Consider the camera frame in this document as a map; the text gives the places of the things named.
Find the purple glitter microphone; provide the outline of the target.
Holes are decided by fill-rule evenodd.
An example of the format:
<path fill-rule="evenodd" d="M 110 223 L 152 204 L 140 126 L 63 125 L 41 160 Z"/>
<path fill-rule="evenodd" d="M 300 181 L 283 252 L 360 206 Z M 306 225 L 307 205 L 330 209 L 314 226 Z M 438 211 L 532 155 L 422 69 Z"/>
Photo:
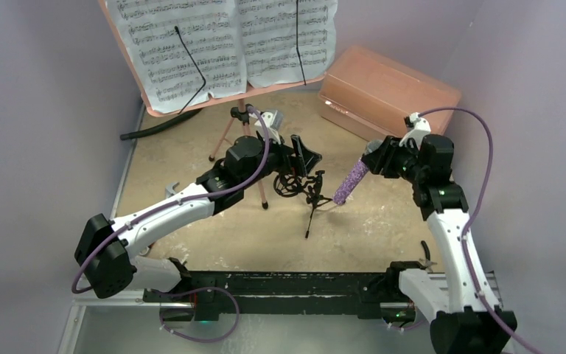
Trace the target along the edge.
<path fill-rule="evenodd" d="M 377 148 L 380 147 L 381 144 L 382 140 L 380 139 L 370 141 L 366 145 L 366 149 L 364 150 L 362 156 L 366 156 L 374 152 Z M 335 191 L 332 197 L 332 201 L 338 206 L 346 203 L 347 198 L 352 194 L 355 187 L 362 181 L 367 172 L 368 167 L 363 163 L 362 159 L 359 158 L 350 173 L 340 184 L 339 188 L 337 188 L 337 190 Z"/>

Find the black mini microphone tripod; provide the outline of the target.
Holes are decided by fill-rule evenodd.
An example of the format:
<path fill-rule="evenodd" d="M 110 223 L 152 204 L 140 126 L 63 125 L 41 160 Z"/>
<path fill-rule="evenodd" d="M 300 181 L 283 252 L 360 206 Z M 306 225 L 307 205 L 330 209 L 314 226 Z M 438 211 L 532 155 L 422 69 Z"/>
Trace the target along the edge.
<path fill-rule="evenodd" d="M 305 239 L 308 239 L 310 236 L 312 219 L 317 208 L 332 202 L 332 198 L 328 198 L 321 193 L 324 184 L 324 174 L 324 170 L 318 170 L 313 176 L 302 178 L 295 175 L 278 174 L 273 180 L 273 189 L 277 195 L 283 198 L 304 195 L 306 204 L 311 206 L 310 218 L 304 235 Z"/>

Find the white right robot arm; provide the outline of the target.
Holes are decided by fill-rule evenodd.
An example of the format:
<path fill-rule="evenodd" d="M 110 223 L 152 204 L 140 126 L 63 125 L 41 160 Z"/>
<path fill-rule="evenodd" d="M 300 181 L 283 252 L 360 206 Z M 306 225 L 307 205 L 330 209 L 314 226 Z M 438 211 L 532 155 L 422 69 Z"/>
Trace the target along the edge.
<path fill-rule="evenodd" d="M 414 302 L 430 323 L 436 353 L 502 353 L 510 339 L 506 331 L 516 329 L 517 319 L 502 309 L 476 254 L 466 227 L 469 206 L 452 180 L 453 154 L 453 142 L 436 134 L 419 144 L 387 136 L 366 146 L 361 161 L 370 173 L 411 184 L 447 281 L 441 290 L 426 271 L 408 269 L 386 277 L 384 289 L 392 299 L 408 296 Z"/>

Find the pink folding music stand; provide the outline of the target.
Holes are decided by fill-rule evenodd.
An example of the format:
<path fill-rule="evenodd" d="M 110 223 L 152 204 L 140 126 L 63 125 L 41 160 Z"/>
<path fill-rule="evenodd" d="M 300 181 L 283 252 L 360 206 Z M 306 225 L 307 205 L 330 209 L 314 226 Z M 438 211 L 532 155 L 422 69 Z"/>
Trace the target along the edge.
<path fill-rule="evenodd" d="M 119 50 L 122 53 L 122 56 L 124 57 L 124 59 L 126 60 L 126 63 L 130 69 L 130 73 L 132 74 L 133 78 L 136 81 L 137 86 L 139 87 L 139 91 L 141 93 L 141 99 L 143 101 L 142 105 L 141 105 L 141 112 L 139 114 L 139 119 L 140 119 L 140 123 L 141 124 L 141 120 L 144 117 L 144 113 L 149 113 L 151 116 L 153 117 L 171 117 L 169 120 L 167 120 L 166 122 L 160 123 L 152 128 L 148 128 L 146 129 L 146 131 L 152 131 L 152 133 L 142 133 L 142 131 L 134 131 L 134 132 L 130 132 L 130 133 L 123 133 L 120 135 L 120 140 L 122 141 L 132 141 L 134 143 L 134 147 L 135 147 L 135 143 L 136 141 L 134 141 L 135 139 L 139 139 L 139 138 L 143 138 L 143 137 L 147 137 L 147 136 L 152 136 L 154 134 L 160 133 L 162 131 L 165 131 L 167 129 L 170 129 L 172 127 L 175 127 L 176 125 L 178 125 L 180 122 L 185 122 L 187 119 L 182 119 L 181 121 L 178 120 L 177 117 L 181 117 L 182 115 L 188 114 L 188 111 L 194 111 L 194 110 L 202 110 L 205 107 L 209 107 L 212 105 L 216 105 L 216 104 L 221 104 L 221 103 L 227 103 L 227 102 L 233 102 L 236 101 L 235 103 L 239 106 L 239 108 L 244 108 L 245 109 L 245 99 L 249 98 L 249 97 L 255 97 L 258 96 L 260 94 L 266 94 L 266 93 L 270 93 L 270 92 L 275 92 L 275 91 L 281 91 L 283 89 L 291 89 L 291 88 L 295 88 L 295 87 L 299 87 L 302 85 L 305 85 L 305 87 L 307 87 L 308 83 L 317 83 L 321 80 L 323 80 L 325 78 L 325 74 L 323 74 L 320 77 L 308 80 L 308 81 L 304 81 L 304 82 L 297 82 L 297 83 L 284 83 L 284 84 L 276 84 L 276 85 L 272 85 L 272 86 L 268 86 L 268 87 L 264 87 L 264 88 L 254 88 L 251 85 L 247 85 L 247 88 L 245 90 L 245 93 L 241 93 L 241 94 L 237 94 L 234 96 L 229 96 L 229 97 L 222 97 L 222 98 L 211 98 L 209 101 L 204 102 L 204 103 L 199 103 L 198 105 L 192 105 L 186 108 L 182 108 L 178 111 L 173 111 L 173 112 L 169 112 L 169 113 L 160 113 L 158 111 L 155 111 L 153 109 L 150 108 L 150 102 L 148 100 L 148 97 L 145 93 L 144 90 L 144 86 L 141 82 L 141 80 L 139 79 L 137 72 L 134 68 L 134 65 L 130 59 L 129 53 L 127 51 L 127 48 L 123 42 L 123 40 L 120 37 L 119 34 L 119 30 L 117 29 L 116 25 L 113 22 L 113 19 L 111 18 L 111 14 L 110 14 L 110 10 L 108 7 L 108 1 L 97 1 L 101 11 L 103 13 L 103 15 L 105 16 L 111 31 L 113 33 L 113 36 L 119 46 Z M 222 136 L 219 138 L 217 145 L 215 145 L 213 151 L 209 154 L 208 159 L 210 162 L 214 161 L 214 158 L 217 154 L 217 152 L 219 151 L 219 149 L 222 146 L 223 142 L 227 142 L 230 145 L 233 144 L 233 142 L 231 142 L 231 140 L 227 139 L 227 134 L 231 129 L 231 126 L 233 125 L 234 122 L 241 122 L 242 123 L 242 132 L 244 133 L 245 136 L 249 136 L 252 135 L 251 134 L 251 126 L 250 123 L 247 119 L 241 120 L 238 118 L 234 118 L 231 117 L 228 120 L 228 123 L 226 125 L 225 130 L 223 131 Z M 268 200 L 266 198 L 266 194 L 265 194 L 265 188 L 263 187 L 263 183 L 261 181 L 257 182 L 257 186 L 258 186 L 258 190 L 259 190 L 259 195 L 260 195 L 260 199 L 262 202 L 262 208 L 263 209 L 268 209 L 269 204 L 268 204 Z"/>

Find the sheet music paper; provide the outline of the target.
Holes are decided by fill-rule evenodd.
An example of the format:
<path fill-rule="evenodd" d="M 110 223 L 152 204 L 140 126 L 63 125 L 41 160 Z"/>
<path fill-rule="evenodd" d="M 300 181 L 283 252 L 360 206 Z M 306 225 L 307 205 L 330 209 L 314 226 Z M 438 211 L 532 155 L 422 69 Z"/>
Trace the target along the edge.
<path fill-rule="evenodd" d="M 335 59 L 337 1 L 238 1 L 248 83 L 308 83 Z"/>
<path fill-rule="evenodd" d="M 169 114 L 245 93 L 235 1 L 104 1 L 149 108 Z"/>

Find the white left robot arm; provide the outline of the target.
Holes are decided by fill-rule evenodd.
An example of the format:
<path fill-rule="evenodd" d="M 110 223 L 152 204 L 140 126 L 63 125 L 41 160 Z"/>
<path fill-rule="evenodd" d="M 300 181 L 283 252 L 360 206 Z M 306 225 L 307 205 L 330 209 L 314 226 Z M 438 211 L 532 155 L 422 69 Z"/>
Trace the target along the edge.
<path fill-rule="evenodd" d="M 145 247 L 174 231 L 210 218 L 237 204 L 245 190 L 272 173 L 277 176 L 305 178 L 322 156 L 308 149 L 301 137 L 293 134 L 291 146 L 274 139 L 241 136 L 218 159 L 212 169 L 199 176 L 180 192 L 126 217 L 109 220 L 98 214 L 87 220 L 74 258 L 77 273 L 89 283 L 75 294 L 93 291 L 107 299 L 128 288 L 152 288 L 162 291 L 173 302 L 188 297 L 187 270 L 177 260 L 148 260 L 140 253 Z"/>

